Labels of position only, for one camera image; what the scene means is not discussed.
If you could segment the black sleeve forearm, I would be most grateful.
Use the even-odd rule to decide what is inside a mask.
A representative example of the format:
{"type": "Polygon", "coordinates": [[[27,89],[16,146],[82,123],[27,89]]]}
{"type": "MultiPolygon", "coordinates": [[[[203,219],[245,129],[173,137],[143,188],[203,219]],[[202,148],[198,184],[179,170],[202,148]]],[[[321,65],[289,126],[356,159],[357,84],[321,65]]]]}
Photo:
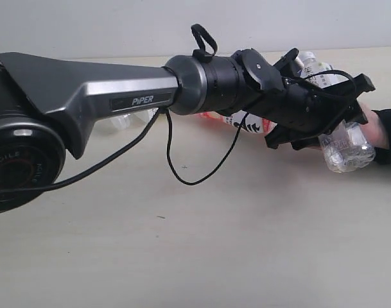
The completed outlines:
{"type": "Polygon", "coordinates": [[[388,149],[376,147],[375,162],[381,165],[391,164],[391,109],[374,110],[385,129],[388,139],[388,149]]]}

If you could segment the person's open hand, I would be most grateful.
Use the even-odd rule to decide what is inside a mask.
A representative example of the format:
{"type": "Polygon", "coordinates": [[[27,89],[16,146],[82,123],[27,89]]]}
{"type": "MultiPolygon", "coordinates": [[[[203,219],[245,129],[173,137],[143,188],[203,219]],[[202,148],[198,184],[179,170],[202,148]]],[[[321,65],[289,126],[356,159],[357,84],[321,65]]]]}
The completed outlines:
{"type": "Polygon", "coordinates": [[[373,147],[388,150],[388,135],[381,119],[377,113],[372,111],[366,104],[360,103],[360,106],[367,118],[367,124],[360,125],[365,138],[373,147]]]}

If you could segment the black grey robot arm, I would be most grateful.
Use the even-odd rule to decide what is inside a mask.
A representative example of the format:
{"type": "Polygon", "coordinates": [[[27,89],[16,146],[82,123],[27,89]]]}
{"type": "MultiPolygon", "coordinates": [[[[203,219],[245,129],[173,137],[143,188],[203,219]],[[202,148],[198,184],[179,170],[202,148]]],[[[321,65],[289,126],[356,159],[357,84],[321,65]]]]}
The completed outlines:
{"type": "Polygon", "coordinates": [[[269,64],[254,49],[231,56],[196,49],[147,67],[0,53],[0,213],[71,185],[57,182],[66,154],[80,158],[94,124],[112,116],[245,111],[276,124],[269,148],[296,150],[341,121],[366,123],[357,99],[374,90],[368,76],[322,89],[298,75],[297,55],[292,49],[269,64]]]}

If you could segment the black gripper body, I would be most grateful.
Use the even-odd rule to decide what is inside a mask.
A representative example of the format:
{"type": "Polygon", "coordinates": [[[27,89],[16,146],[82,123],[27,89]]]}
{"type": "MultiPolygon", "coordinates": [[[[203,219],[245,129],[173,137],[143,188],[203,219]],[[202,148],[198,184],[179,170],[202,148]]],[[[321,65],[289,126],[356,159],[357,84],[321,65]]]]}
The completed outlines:
{"type": "Polygon", "coordinates": [[[264,118],[276,127],[265,137],[268,148],[290,143],[294,150],[315,147],[322,134],[330,134],[342,122],[365,124],[358,97],[375,90],[371,79],[355,78],[319,89],[303,81],[289,84],[278,94],[265,96],[264,118]]]}

